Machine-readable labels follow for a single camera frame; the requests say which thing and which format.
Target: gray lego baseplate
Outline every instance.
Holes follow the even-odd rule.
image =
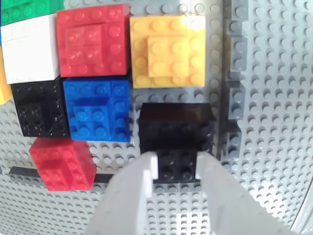
[[[229,51],[229,64],[237,69],[224,78],[241,80],[246,89],[243,117],[238,121],[242,141],[239,155],[222,163],[269,213],[291,226],[313,169],[313,16],[309,0],[225,0],[224,5],[221,0],[66,0],[66,9],[117,3],[129,3],[133,15],[205,15],[206,86],[133,90],[131,142],[88,142],[97,172],[115,173],[139,155],[136,121],[143,102],[210,102],[218,120],[223,40],[227,33],[240,35],[241,31],[246,52],[240,52],[240,63],[235,63],[233,59],[238,58],[231,55],[238,51]],[[223,29],[224,20],[228,20],[227,29]],[[105,186],[55,193],[13,182],[7,175],[11,166],[35,168],[29,154],[34,140],[22,136],[14,101],[0,106],[0,232],[83,233]],[[199,185],[155,185],[147,202],[146,235],[204,235],[207,226],[207,201]]]

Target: yellow lego brick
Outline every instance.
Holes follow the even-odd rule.
[[[188,76],[188,51],[187,37],[149,37],[149,77]]]
[[[205,16],[131,17],[134,88],[205,85]]]
[[[0,46],[0,104],[5,104],[12,97],[11,86],[6,83],[2,46]]]

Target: lego brick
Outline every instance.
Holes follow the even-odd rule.
[[[138,120],[140,150],[212,152],[215,118],[210,104],[144,103]]]
[[[221,127],[222,151],[221,161],[230,161],[239,158],[241,144],[241,130],[236,123],[227,122]]]
[[[225,82],[240,82],[240,72],[231,72],[229,69],[225,75]]]
[[[45,186],[37,169],[14,166],[11,168],[8,175],[13,182],[34,186]]]
[[[9,174],[11,174],[11,175],[29,176],[29,177],[35,177],[35,178],[39,178],[40,177],[37,169],[17,167],[17,166],[12,167],[10,172],[9,172]]]
[[[195,178],[197,150],[158,150],[157,184],[197,182]]]
[[[149,77],[188,76],[187,37],[149,37],[148,49]]]
[[[63,79],[12,84],[14,102],[24,136],[68,138]]]
[[[248,0],[231,0],[231,19],[234,21],[248,20]]]
[[[226,34],[228,36],[242,35],[243,25],[241,21],[226,20]]]
[[[245,88],[240,82],[228,82],[229,105],[228,120],[239,120],[244,116]]]
[[[1,25],[56,13],[63,9],[64,0],[2,0]]]
[[[129,63],[129,5],[59,11],[62,77],[125,75]]]
[[[205,84],[205,17],[131,17],[134,88]]]
[[[8,84],[51,81],[60,75],[55,27],[56,14],[1,27]]]
[[[96,167],[86,142],[37,138],[29,152],[49,191],[92,188]]]
[[[104,183],[107,184],[112,178],[113,174],[96,174],[94,178],[94,183]]]
[[[73,140],[130,141],[128,76],[68,78],[64,89]]]
[[[0,105],[12,98],[11,86],[6,84],[2,46],[0,46]]]
[[[247,38],[233,37],[230,39],[230,71],[246,70]]]

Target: black lego brick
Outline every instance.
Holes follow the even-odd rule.
[[[40,178],[40,175],[37,169],[17,167],[17,166],[12,167],[9,174]]]
[[[94,183],[108,183],[112,178],[113,174],[96,174]]]
[[[155,184],[197,182],[197,150],[158,150],[158,179]]]
[[[11,88],[24,136],[70,137],[61,77],[12,84]]]
[[[159,149],[212,153],[215,118],[210,104],[144,103],[138,124],[141,153]]]
[[[13,166],[9,172],[9,175],[21,175],[25,177],[40,178],[40,175],[37,169],[24,168],[24,167],[18,167],[18,166]],[[93,182],[107,184],[112,178],[112,176],[113,174],[96,174]]]

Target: red lego brick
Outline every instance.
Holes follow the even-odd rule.
[[[130,64],[128,4],[59,11],[62,77],[126,75]]]
[[[92,188],[96,166],[87,142],[37,138],[29,152],[49,191]]]

